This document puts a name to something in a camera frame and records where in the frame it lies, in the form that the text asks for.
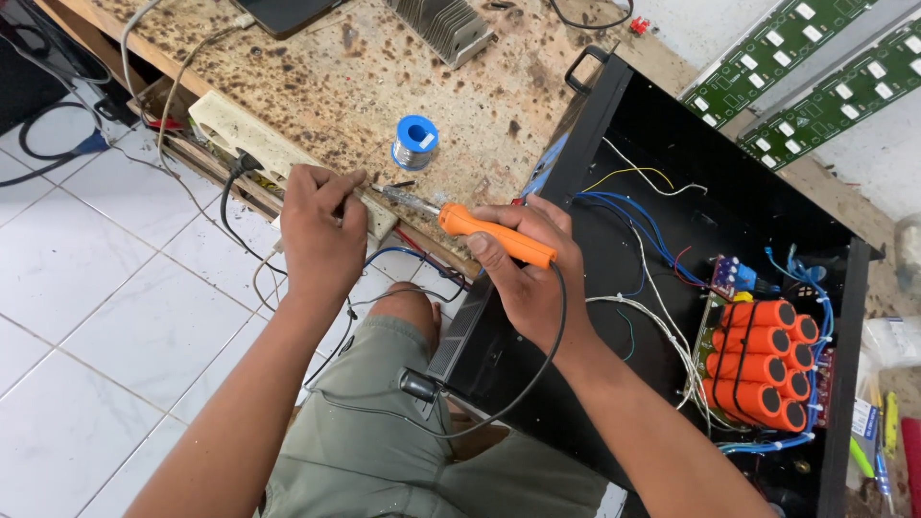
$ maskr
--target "blue spool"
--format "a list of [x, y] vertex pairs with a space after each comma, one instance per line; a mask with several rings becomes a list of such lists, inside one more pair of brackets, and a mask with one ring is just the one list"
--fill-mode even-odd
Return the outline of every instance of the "blue spool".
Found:
[[428, 165], [438, 144], [438, 130], [422, 115], [406, 115], [397, 123], [397, 137], [391, 145], [393, 161], [408, 171]]

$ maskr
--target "pcb panel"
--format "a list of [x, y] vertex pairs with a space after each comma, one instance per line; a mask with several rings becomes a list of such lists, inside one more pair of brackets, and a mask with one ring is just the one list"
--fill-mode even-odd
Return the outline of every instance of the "pcb panel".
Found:
[[711, 65], [682, 102], [719, 128], [877, 0], [793, 0]]
[[921, 86], [921, 20], [848, 62], [793, 106], [738, 139], [777, 171]]

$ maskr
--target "black metal case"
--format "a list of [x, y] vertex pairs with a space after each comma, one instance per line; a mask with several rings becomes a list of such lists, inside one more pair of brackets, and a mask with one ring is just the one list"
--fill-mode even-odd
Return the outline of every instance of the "black metal case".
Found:
[[[572, 71], [588, 55], [600, 65], [582, 84], [572, 78]], [[577, 95], [525, 192], [539, 193], [571, 215], [574, 239], [585, 257], [587, 297], [634, 292], [642, 276], [629, 227], [613, 210], [575, 198], [611, 171], [631, 167], [603, 143], [603, 137], [637, 166], [666, 172], [676, 186], [694, 182], [707, 187], [706, 194], [689, 190], [663, 196], [634, 171], [615, 174], [599, 187], [628, 195], [643, 206], [673, 253], [690, 246], [682, 264], [700, 278], [712, 274], [707, 259], [723, 253], [737, 255], [759, 276], [780, 284], [782, 276], [768, 262], [764, 247], [786, 257], [791, 243], [798, 246], [798, 255], [835, 272], [829, 281], [833, 285], [826, 286], [836, 319], [832, 347], [837, 348], [828, 429], [815, 430], [815, 441], [769, 454], [758, 464], [743, 455], [731, 458], [743, 471], [753, 470], [760, 489], [769, 500], [781, 502], [787, 516], [843, 514], [867, 270], [871, 255], [878, 253], [614, 53], [588, 47], [567, 72], [566, 81]], [[651, 246], [647, 261], [671, 317], [693, 343], [705, 293], [680, 282]], [[650, 289], [633, 298], [660, 312]], [[793, 302], [799, 312], [821, 316], [814, 298]], [[626, 312], [623, 305], [596, 302], [589, 305], [589, 316], [605, 343], [624, 358], [630, 351], [629, 328], [617, 309]], [[670, 403], [677, 403], [686, 377], [681, 361], [647, 317], [638, 312], [630, 316], [635, 351], [627, 365]], [[495, 287], [483, 276], [473, 283], [427, 374], [484, 412], [495, 413], [520, 393], [543, 360], [541, 351], [508, 322]], [[682, 412], [704, 429], [695, 408], [688, 405]], [[550, 369], [503, 420], [632, 488], [556, 369]], [[800, 473], [794, 464], [810, 469]]]

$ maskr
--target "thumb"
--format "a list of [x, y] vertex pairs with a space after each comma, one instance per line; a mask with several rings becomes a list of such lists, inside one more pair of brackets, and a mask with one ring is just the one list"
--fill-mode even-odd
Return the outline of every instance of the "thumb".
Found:
[[467, 246], [501, 295], [515, 297], [524, 291], [527, 276], [496, 238], [486, 232], [474, 232], [467, 237]]

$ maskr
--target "leg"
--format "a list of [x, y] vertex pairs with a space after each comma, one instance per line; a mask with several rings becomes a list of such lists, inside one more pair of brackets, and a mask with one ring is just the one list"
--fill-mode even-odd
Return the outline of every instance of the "leg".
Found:
[[550, 446], [511, 432], [445, 468], [438, 494], [470, 516], [593, 518], [608, 481]]
[[[402, 288], [414, 285], [397, 283], [389, 291]], [[426, 296], [395, 293], [374, 305], [356, 329], [352, 346], [320, 376], [316, 387], [333, 401], [422, 421], [396, 378], [404, 366], [425, 371], [436, 337]], [[442, 423], [449, 425], [446, 406], [436, 408], [426, 424], [444, 433]], [[386, 506], [389, 511], [430, 516], [444, 504], [427, 489], [434, 487], [449, 455], [446, 441], [405, 421], [339, 409], [313, 393], [282, 445], [267, 489], [266, 515], [348, 511], [373, 516]]]

